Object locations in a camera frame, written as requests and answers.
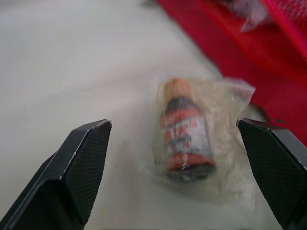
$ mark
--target white surface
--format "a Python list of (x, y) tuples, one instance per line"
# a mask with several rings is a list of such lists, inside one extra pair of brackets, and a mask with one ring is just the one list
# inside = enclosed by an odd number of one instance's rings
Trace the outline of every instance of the white surface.
[(150, 77), (159, 69), (219, 76), (159, 7), (143, 0), (0, 3), (0, 218), (40, 164), (82, 124), (113, 123), (87, 230), (249, 227), (138, 171), (151, 146)]

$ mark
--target bottle cap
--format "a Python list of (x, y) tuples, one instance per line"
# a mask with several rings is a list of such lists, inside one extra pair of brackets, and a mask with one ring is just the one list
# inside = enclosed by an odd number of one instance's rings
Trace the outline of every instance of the bottle cap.
[(178, 97), (192, 97), (192, 89), (188, 80), (184, 78), (175, 78), (164, 85), (164, 100), (170, 100)]

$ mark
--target plastic wrapper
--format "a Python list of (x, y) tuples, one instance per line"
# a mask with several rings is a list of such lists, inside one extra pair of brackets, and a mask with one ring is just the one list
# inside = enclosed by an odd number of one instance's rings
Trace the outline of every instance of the plastic wrapper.
[(173, 78), (157, 83), (153, 152), (160, 175), (175, 182), (216, 176), (226, 180), (240, 160), (246, 163), (236, 120), (254, 90), (230, 79)]
[(242, 32), (250, 31), (262, 24), (273, 24), (273, 20), (264, 4), (259, 0), (222, 0), (231, 12), (236, 16), (245, 18)]

